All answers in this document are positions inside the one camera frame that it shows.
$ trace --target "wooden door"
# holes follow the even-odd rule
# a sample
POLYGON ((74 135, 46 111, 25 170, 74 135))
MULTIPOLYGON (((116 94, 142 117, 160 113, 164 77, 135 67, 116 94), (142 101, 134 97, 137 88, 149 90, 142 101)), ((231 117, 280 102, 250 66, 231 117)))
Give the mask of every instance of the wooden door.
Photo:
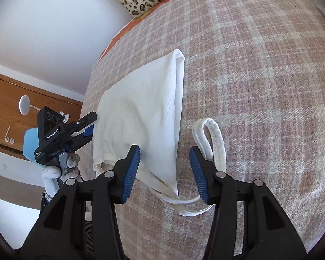
POLYGON ((12 79, 5 79, 0 75, 0 145, 11 148, 21 153, 23 150, 23 138, 25 131, 37 127, 36 109, 31 108, 28 115, 19 112, 19 99, 28 95, 32 105, 51 109, 65 114, 70 114, 70 121, 78 120, 82 104, 62 96, 58 96, 35 87, 28 86, 12 79), (15 142, 11 144, 5 141, 5 135, 10 127, 8 137, 15 142))

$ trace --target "white round mirror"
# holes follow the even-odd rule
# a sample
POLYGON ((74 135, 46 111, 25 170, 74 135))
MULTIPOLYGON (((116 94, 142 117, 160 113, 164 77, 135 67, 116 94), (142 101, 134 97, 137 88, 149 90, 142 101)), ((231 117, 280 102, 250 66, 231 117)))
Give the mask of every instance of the white round mirror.
POLYGON ((22 115, 27 115, 30 110, 30 99, 27 95, 24 95, 19 100, 19 111, 22 115))

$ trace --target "white wall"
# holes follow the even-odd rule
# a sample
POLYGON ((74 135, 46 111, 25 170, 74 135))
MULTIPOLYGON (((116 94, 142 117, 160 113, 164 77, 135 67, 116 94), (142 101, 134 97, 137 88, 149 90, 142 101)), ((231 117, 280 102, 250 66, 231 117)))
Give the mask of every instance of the white wall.
POLYGON ((117 0, 0 0, 0 73, 82 101, 92 65, 130 20, 117 0))
POLYGON ((0 152, 0 176, 18 182, 44 187, 42 167, 0 152))
POLYGON ((40 210, 0 199, 0 233, 12 248, 22 247, 39 214, 40 210))

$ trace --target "mattress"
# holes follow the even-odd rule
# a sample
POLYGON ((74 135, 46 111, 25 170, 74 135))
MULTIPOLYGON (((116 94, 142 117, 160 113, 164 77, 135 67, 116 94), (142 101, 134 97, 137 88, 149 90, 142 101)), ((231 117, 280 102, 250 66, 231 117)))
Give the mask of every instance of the mattress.
MULTIPOLYGON (((81 116, 131 71, 174 49, 186 57, 180 196, 197 194, 189 165, 193 123, 214 118, 228 174, 262 179, 310 250, 325 232, 325 17, 312 0, 170 0, 94 65, 81 116)), ((89 143, 78 152, 85 179, 94 178, 92 149, 89 143)), ((116 212, 131 260, 202 259, 213 210, 179 216, 136 180, 116 212)), ((243 213, 238 227, 237 254, 243 213)))

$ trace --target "white floor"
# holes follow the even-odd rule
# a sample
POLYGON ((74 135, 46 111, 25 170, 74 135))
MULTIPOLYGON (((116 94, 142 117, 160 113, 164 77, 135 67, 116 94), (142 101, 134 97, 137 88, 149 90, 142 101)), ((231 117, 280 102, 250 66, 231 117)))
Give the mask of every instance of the white floor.
POLYGON ((12 248, 22 247, 40 210, 15 205, 0 199, 0 233, 12 248))

